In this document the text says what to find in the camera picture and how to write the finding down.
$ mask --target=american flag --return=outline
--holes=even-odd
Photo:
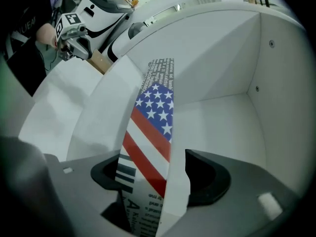
[[[154,82],[135,102],[121,154],[164,198],[169,169],[173,119],[173,91]]]

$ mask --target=screw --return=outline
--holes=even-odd
[[[271,40],[271,41],[269,41],[269,46],[271,47],[271,48],[274,48],[275,47],[275,42],[273,41],[273,40]]]

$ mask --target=red stripe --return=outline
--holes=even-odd
[[[167,181],[160,175],[155,167],[146,158],[143,152],[136,145],[133,138],[128,132],[125,133],[123,140],[123,146],[133,162],[136,164],[140,172],[144,175],[151,186],[157,191],[157,193],[163,198],[166,189]]]
[[[138,128],[149,139],[153,146],[161,153],[161,155],[170,162],[170,143],[167,139],[144,117],[144,115],[134,107],[131,119]]]

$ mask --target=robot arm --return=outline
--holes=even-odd
[[[57,47],[59,56],[67,61],[78,57],[82,60],[91,58],[90,41],[87,38],[85,22],[77,13],[64,13],[56,25]]]

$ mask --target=black shirt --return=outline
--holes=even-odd
[[[35,46],[37,30],[50,21],[50,0],[24,0],[19,7],[10,36],[7,37],[4,57],[14,75],[33,95],[46,76],[42,56]]]

